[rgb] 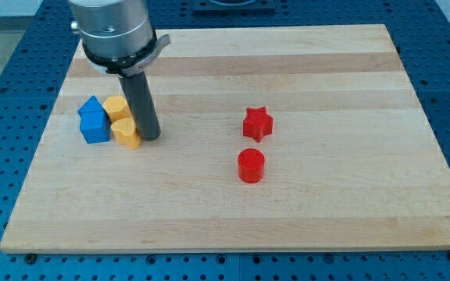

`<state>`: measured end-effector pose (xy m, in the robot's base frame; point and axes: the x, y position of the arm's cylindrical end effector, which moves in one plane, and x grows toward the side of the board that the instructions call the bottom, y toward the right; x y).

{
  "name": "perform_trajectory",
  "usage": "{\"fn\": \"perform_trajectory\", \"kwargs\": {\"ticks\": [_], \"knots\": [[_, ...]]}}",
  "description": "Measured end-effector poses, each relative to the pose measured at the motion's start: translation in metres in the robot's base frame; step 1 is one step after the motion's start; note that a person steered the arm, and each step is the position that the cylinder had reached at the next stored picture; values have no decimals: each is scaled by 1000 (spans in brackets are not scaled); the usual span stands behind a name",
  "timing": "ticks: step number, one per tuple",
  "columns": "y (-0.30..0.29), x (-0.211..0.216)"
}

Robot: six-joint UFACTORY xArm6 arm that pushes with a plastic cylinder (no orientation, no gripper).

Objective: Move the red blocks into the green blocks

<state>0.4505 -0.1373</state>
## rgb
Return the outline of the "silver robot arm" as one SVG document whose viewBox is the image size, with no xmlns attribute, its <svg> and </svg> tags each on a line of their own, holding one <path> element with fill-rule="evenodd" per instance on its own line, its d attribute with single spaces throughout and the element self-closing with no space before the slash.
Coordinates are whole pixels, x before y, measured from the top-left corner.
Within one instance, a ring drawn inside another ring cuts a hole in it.
<svg viewBox="0 0 450 281">
<path fill-rule="evenodd" d="M 126 69 L 155 49 L 145 0 L 69 0 L 86 56 L 108 69 Z"/>
</svg>

